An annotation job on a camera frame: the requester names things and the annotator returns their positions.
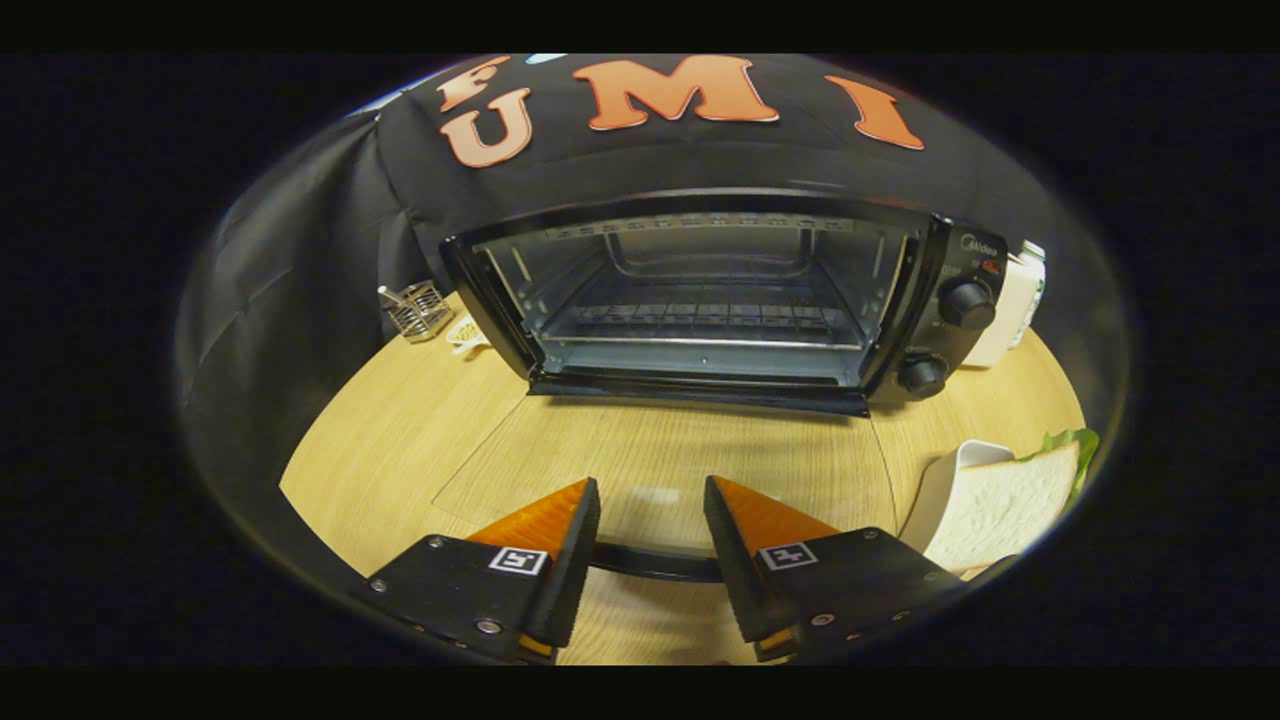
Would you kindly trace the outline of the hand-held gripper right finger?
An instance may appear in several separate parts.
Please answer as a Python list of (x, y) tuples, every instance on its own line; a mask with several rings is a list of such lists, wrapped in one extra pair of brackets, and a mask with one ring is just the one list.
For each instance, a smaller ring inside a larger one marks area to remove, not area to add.
[(878, 527), (840, 530), (724, 477), (703, 511), (739, 632), (760, 662), (827, 664), (874, 648), (966, 589)]

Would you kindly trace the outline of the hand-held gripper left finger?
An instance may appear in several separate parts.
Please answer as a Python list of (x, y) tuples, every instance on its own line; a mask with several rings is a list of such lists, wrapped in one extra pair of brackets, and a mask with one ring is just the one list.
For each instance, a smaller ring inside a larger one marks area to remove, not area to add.
[(425, 536), (349, 593), (470, 662), (552, 665), (573, 634), (600, 514), (588, 477), (466, 538)]

